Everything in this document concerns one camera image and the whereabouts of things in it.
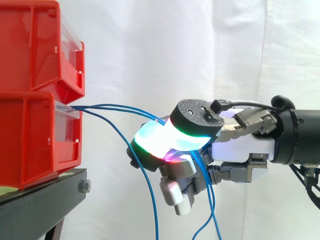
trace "plastic storage bin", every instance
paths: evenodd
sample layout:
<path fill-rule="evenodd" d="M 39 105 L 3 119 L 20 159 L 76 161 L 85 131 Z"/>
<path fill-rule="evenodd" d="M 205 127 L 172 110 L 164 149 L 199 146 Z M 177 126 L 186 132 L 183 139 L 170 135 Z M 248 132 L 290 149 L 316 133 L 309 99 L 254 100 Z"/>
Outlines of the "plastic storage bin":
<path fill-rule="evenodd" d="M 81 164 L 82 113 L 49 92 L 0 92 L 0 187 L 24 189 Z"/>
<path fill-rule="evenodd" d="M 0 90 L 85 95 L 84 44 L 54 0 L 0 0 Z"/>

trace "white cloth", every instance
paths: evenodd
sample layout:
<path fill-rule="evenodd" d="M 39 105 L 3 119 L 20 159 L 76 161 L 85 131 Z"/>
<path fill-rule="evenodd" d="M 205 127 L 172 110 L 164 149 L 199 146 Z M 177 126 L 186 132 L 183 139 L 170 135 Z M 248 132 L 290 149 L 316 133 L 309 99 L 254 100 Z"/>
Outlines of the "white cloth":
<path fill-rule="evenodd" d="M 60 0 L 85 43 L 85 97 L 79 104 L 124 104 L 158 116 L 179 100 L 275 95 L 319 109 L 320 2 L 317 0 Z M 104 112 L 129 141 L 145 119 Z M 127 146 L 101 119 L 84 115 L 82 165 L 92 182 L 65 219 L 62 240 L 152 240 L 152 202 Z M 224 240 L 317 240 L 320 211 L 287 166 L 268 164 L 250 184 L 214 186 Z M 176 216 L 148 173 L 161 240 L 190 240 L 210 215 L 207 193 Z M 218 239 L 213 222 L 197 240 Z"/>

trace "robotic finger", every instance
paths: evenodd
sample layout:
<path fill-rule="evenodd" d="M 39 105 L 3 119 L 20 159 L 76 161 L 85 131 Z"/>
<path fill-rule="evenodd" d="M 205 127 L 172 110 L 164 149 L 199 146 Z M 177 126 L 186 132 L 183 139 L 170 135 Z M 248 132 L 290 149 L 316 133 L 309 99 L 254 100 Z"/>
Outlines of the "robotic finger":
<path fill-rule="evenodd" d="M 282 96 L 274 97 L 271 104 L 185 99 L 164 126 L 156 121 L 146 123 L 131 146 L 145 169 L 160 169 L 164 199 L 178 215 L 188 214 L 195 195 L 207 187 L 189 151 L 200 151 L 213 185 L 222 180 L 250 183 L 267 172 L 267 161 L 290 165 L 296 175 L 309 180 L 301 182 L 320 209 L 320 199 L 311 191 L 320 172 L 320 111 L 296 110 Z M 132 153 L 127 152 L 137 167 Z"/>

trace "blue wire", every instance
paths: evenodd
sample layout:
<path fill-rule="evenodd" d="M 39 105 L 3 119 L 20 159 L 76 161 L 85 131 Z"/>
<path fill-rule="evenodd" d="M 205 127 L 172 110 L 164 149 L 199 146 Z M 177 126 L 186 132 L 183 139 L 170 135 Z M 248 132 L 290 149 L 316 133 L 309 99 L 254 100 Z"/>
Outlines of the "blue wire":
<path fill-rule="evenodd" d="M 93 115 L 93 116 L 96 116 L 98 118 L 101 118 L 102 120 L 105 120 L 108 124 L 111 125 L 111 127 L 113 127 L 113 129 L 120 135 L 120 137 L 125 141 L 126 145 L 128 146 L 128 148 L 130 149 L 130 151 L 132 152 L 136 162 L 138 163 L 143 175 L 144 175 L 144 178 L 148 184 L 148 187 L 149 187 L 149 190 L 150 190 L 150 194 L 151 194 L 151 199 L 152 199 L 152 205 L 153 205 L 153 213 L 154 213 L 154 223 L 155 223 L 155 239 L 156 240 L 159 240 L 159 226 L 158 226 L 158 214 L 157 214 L 157 207 L 156 207 L 156 199 L 155 199 L 155 195 L 154 195 L 154 191 L 152 189 L 152 186 L 151 186 L 151 183 L 150 183 L 150 180 L 148 178 L 148 175 L 144 169 L 144 167 L 142 166 L 141 162 L 139 161 L 135 151 L 133 150 L 133 148 L 131 147 L 130 143 L 128 142 L 128 140 L 125 138 L 125 136 L 119 131 L 119 129 L 110 121 L 108 120 L 107 118 L 99 115 L 99 114 L 96 114 L 94 112 L 91 112 L 91 111 L 88 111 L 88 110 L 85 110 L 85 109 L 81 109 L 81 111 L 87 113 L 87 114 L 90 114 L 90 115 Z"/>
<path fill-rule="evenodd" d="M 147 111 L 144 111 L 142 109 L 139 109 L 139 108 L 136 108 L 136 107 L 133 107 L 133 106 L 124 106 L 124 105 L 118 105 L 118 104 L 97 104 L 97 105 L 92 105 L 92 106 L 78 105 L 78 106 L 71 106 L 71 107 L 74 108 L 74 109 L 77 109 L 77 108 L 81 108 L 81 109 L 100 109 L 100 110 L 111 110 L 111 111 L 118 111 L 118 112 L 137 114 L 137 115 L 140 115 L 140 116 L 145 117 L 147 119 L 151 119 L 151 120 L 157 119 L 162 125 L 165 125 L 165 122 L 161 118 L 159 118 L 159 117 L 157 117 L 157 116 L 155 116 L 155 115 L 153 115 L 153 114 L 151 114 L 151 113 L 149 113 Z M 135 110 L 135 111 L 118 109 L 118 108 L 111 108 L 111 107 L 132 109 L 132 110 Z"/>
<path fill-rule="evenodd" d="M 198 157 L 197 157 L 195 151 L 191 151 L 191 155 L 195 159 L 196 163 L 200 167 L 200 170 L 201 170 L 201 172 L 203 174 L 203 177 L 204 177 L 204 180 L 205 180 L 205 183 L 206 183 L 206 190 L 207 190 L 207 194 L 208 194 L 209 204 L 210 204 L 210 208 L 211 208 L 211 216 L 213 217 L 215 228 L 216 228 L 216 233 L 217 233 L 217 235 L 219 237 L 219 240 L 222 240 L 222 237 L 221 237 L 221 234 L 220 234 L 220 230 L 219 230 L 219 227 L 218 227 L 218 222 L 217 222 L 217 219 L 216 219 L 216 216 L 215 216 L 215 209 L 213 207 L 212 200 L 211 200 L 211 195 L 210 195 L 210 191 L 209 191 L 209 189 L 211 189 L 212 186 L 211 186 L 211 182 L 209 180 L 208 172 L 204 169 L 203 164 L 198 160 Z M 207 222 L 205 222 L 205 224 L 195 233 L 195 235 L 193 236 L 192 240 L 195 240 L 196 236 L 198 235 L 198 233 L 200 233 L 200 231 L 207 226 L 207 224 L 209 223 L 209 221 L 211 219 L 211 216 L 207 220 Z"/>
<path fill-rule="evenodd" d="M 109 108 L 109 107 L 120 107 L 120 108 L 125 108 L 125 109 L 132 109 L 132 110 L 135 110 L 135 111 L 124 110 L 124 109 L 117 109 L 117 108 Z M 112 127 L 114 126 L 113 123 L 110 122 L 109 120 L 107 120 L 106 118 L 104 118 L 103 116 L 101 116 L 101 115 L 99 115 L 99 114 L 96 114 L 96 113 L 93 113 L 93 112 L 89 112 L 89 111 L 84 110 L 84 109 L 90 108 L 90 109 L 111 110 L 111 111 L 119 111 L 119 112 L 132 113 L 132 114 L 137 114 L 137 115 L 140 115 L 140 116 L 142 116 L 142 117 L 145 117 L 145 118 L 148 118 L 148 119 L 151 119 L 151 120 L 158 120 L 158 122 L 159 122 L 160 124 L 165 125 L 165 122 L 164 122 L 161 118 L 159 118 L 159 117 L 157 117 L 157 116 L 155 116 L 155 115 L 153 115 L 153 114 L 151 114 L 151 113 L 149 113 L 149 112 L 147 112 L 147 111 L 144 111 L 144 110 L 139 109 L 139 108 L 136 108 L 136 107 L 131 107 L 131 106 L 118 105 L 118 104 L 97 104 L 97 105 L 93 105 L 93 106 L 80 106 L 80 105 L 79 105 L 79 106 L 73 106 L 73 108 L 78 109 L 78 110 L 81 110 L 81 111 L 86 112 L 86 113 L 89 113 L 89 114 L 92 114 L 92 115 L 97 116 L 97 117 L 99 117 L 99 118 L 102 118 L 103 120 L 105 120 L 105 121 L 107 121 L 109 124 L 111 124 Z M 201 172 L 202 172 L 202 174 L 203 174 L 203 176 L 204 176 L 204 179 L 205 179 L 205 182 L 206 182 L 206 185 L 207 185 L 207 193 L 208 193 L 209 204 L 210 204 L 210 208 L 211 208 L 211 215 L 210 215 L 209 219 L 208 219 L 208 220 L 206 221 L 206 223 L 194 234 L 192 240 L 194 240 L 194 239 L 196 238 L 196 236 L 208 225 L 208 223 L 210 222 L 210 220 L 211 220 L 212 217 L 213 217 L 213 220 L 214 220 L 214 224 L 215 224 L 215 227 L 216 227 L 216 231 L 217 231 L 218 237 L 219 237 L 219 239 L 221 240 L 222 238 L 221 238 L 221 234 L 220 234 L 218 222 L 217 222 L 217 220 L 216 220 L 216 216 L 215 216 L 215 213 L 214 213 L 215 205 L 216 205 L 215 195 L 214 195 L 214 191 L 213 191 L 212 185 L 211 185 L 210 180 L 209 180 L 209 175 L 208 175 L 207 171 L 204 170 L 205 165 L 204 165 L 203 160 L 202 160 L 201 156 L 199 155 L 199 153 L 198 153 L 197 151 L 192 151 L 191 154 L 193 155 L 193 158 L 195 159 L 195 161 L 196 161 L 197 164 L 199 165 L 199 167 L 200 167 L 200 169 L 201 169 Z M 148 178 L 147 173 L 146 173 L 145 170 L 143 169 L 142 165 L 140 165 L 140 168 L 141 168 L 142 172 L 145 173 L 145 174 L 143 174 L 143 175 L 144 175 L 144 177 L 146 177 L 146 180 L 147 180 L 147 182 L 148 182 L 149 179 L 147 179 L 147 178 Z M 212 200 L 211 200 L 210 191 L 209 191 L 209 189 L 208 189 L 208 186 L 209 186 L 209 188 L 210 188 L 210 190 L 211 190 L 211 193 L 212 193 L 213 204 L 212 204 Z M 150 189 L 150 193 L 151 193 L 151 198 L 152 198 L 152 195 L 153 195 L 152 187 L 151 187 L 151 189 Z M 155 208 L 155 207 L 156 207 L 155 204 L 154 204 L 153 206 L 154 206 L 155 214 L 157 214 L 157 209 Z M 156 217 L 156 215 L 155 215 L 155 222 L 156 222 L 156 239 L 158 239 L 158 238 L 157 238 L 157 237 L 159 237 L 159 230 L 157 231 L 158 216 Z"/>
<path fill-rule="evenodd" d="M 200 163 L 202 164 L 202 166 L 205 168 L 206 165 L 205 165 L 205 163 L 203 162 L 203 160 L 202 160 L 200 154 L 198 153 L 198 151 L 194 151 L 194 152 L 195 152 L 195 154 L 197 155 L 197 157 L 200 159 Z M 216 207 L 216 199 L 215 199 L 214 189 L 213 189 L 213 187 L 212 187 L 212 184 L 209 184 L 209 187 L 210 187 L 210 190 L 211 190 L 211 193 L 212 193 L 213 210 L 215 210 L 215 207 Z M 219 226 L 218 226 L 218 221 L 217 221 L 217 219 L 216 219 L 216 215 L 215 215 L 214 212 L 212 212 L 211 215 L 209 216 L 208 220 L 203 224 L 203 226 L 200 227 L 198 231 L 196 231 L 196 233 L 194 234 L 192 240 L 195 240 L 195 239 L 196 239 L 197 235 L 208 225 L 208 223 L 210 222 L 211 218 L 213 218 L 213 220 L 214 220 L 214 225 L 215 225 L 216 233 L 217 233 L 217 235 L 218 235 L 218 237 L 219 237 L 219 240 L 222 239 L 221 233 L 220 233 L 220 229 L 219 229 Z"/>
<path fill-rule="evenodd" d="M 82 110 L 82 109 L 98 109 L 98 110 L 110 110 L 110 111 L 117 111 L 117 112 L 125 112 L 125 113 L 131 113 L 131 114 L 137 114 L 139 116 L 152 119 L 154 118 L 149 117 L 149 115 L 140 113 L 137 111 L 131 111 L 131 110 L 125 110 L 125 109 L 118 109 L 118 108 L 112 108 L 112 107 L 101 107 L 101 106 L 72 106 L 72 108 L 77 109 L 77 110 Z"/>

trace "screw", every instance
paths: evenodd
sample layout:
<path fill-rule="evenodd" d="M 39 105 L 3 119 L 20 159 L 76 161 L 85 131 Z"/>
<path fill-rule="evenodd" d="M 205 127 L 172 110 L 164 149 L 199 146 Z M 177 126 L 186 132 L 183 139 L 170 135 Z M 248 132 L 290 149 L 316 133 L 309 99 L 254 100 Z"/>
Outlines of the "screw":
<path fill-rule="evenodd" d="M 91 181 L 90 180 L 80 180 L 78 185 L 79 193 L 87 194 L 91 190 Z"/>

